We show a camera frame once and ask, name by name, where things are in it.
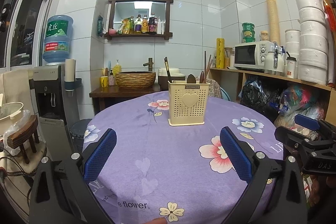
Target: blue gripper pad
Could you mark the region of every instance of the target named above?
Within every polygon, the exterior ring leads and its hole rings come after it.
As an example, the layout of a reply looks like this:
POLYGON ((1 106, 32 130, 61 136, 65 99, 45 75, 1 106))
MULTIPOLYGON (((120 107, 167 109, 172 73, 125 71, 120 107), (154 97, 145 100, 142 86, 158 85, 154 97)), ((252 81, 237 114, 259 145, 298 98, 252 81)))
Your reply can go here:
POLYGON ((242 148, 238 144, 238 139, 228 127, 220 131, 220 142, 227 153, 232 165, 241 180, 249 183, 253 177, 252 164, 242 148))
POLYGON ((297 114, 294 118, 294 121, 299 126, 308 128, 312 131, 316 131, 316 130, 320 129, 320 124, 317 120, 314 120, 312 118, 306 117, 306 116, 301 115, 301 114, 297 114))
POLYGON ((107 159, 116 146, 117 134, 113 129, 109 130, 110 131, 107 133, 105 138, 103 140, 99 140, 100 144, 85 163, 83 178, 86 183, 90 183, 91 181, 97 179, 107 159))

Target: white microwave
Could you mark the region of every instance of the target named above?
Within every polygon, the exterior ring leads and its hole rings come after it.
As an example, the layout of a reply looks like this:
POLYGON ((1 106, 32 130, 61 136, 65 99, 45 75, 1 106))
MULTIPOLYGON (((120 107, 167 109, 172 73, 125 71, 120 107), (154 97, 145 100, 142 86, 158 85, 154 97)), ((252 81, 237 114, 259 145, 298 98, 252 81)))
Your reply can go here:
POLYGON ((268 52, 274 52, 274 43, 259 41, 235 46, 235 67, 241 69, 263 70, 268 52))

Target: metal screw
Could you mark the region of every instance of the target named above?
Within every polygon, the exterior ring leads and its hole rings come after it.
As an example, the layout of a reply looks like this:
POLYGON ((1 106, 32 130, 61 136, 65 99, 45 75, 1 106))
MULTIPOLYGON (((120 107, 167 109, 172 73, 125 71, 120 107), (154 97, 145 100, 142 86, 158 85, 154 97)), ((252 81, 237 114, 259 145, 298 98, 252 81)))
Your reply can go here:
POLYGON ((288 160, 289 160, 290 162, 295 162, 295 158, 294 158, 293 156, 289 156, 289 157, 288 157, 288 160))
POLYGON ((48 157, 43 157, 41 160, 41 163, 45 164, 49 160, 48 157))
POLYGON ((256 153, 256 156, 257 156, 257 158, 259 158, 259 159, 263 159, 263 158, 265 158, 265 154, 264 154, 263 152, 257 152, 257 153, 256 153))
POLYGON ((79 153, 73 153, 73 154, 71 155, 71 158, 72 158, 73 160, 76 160, 76 159, 79 158, 79 156, 80 156, 79 153))

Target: stack of toilet paper rolls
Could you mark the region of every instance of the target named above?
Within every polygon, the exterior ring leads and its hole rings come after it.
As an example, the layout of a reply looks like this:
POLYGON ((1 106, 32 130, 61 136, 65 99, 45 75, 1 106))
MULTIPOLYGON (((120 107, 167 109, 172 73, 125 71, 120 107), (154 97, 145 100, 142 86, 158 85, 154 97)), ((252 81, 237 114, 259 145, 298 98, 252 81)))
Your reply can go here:
POLYGON ((320 0, 296 0, 299 9, 298 78, 325 85, 328 70, 326 19, 320 0))
POLYGON ((300 60, 300 35, 301 32, 299 30, 289 29, 285 31, 286 52, 288 52, 291 57, 296 58, 296 68, 294 73, 295 79, 298 78, 298 65, 300 60))

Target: round table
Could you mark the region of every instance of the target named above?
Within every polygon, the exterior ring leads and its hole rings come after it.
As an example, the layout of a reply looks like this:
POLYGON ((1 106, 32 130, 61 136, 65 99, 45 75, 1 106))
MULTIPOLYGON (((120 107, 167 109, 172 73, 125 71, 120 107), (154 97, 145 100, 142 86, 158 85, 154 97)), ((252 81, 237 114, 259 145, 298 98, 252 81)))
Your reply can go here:
MULTIPOLYGON (((169 95, 158 92, 113 105, 89 123, 84 149, 108 128, 117 144, 90 188, 107 214, 120 224, 158 217, 168 222, 219 224, 243 193, 221 146, 219 135, 230 127, 254 151, 282 159, 283 145, 274 125, 242 105, 209 97, 205 124, 169 126, 169 95)), ((260 215, 273 187, 266 186, 254 216, 260 215)))

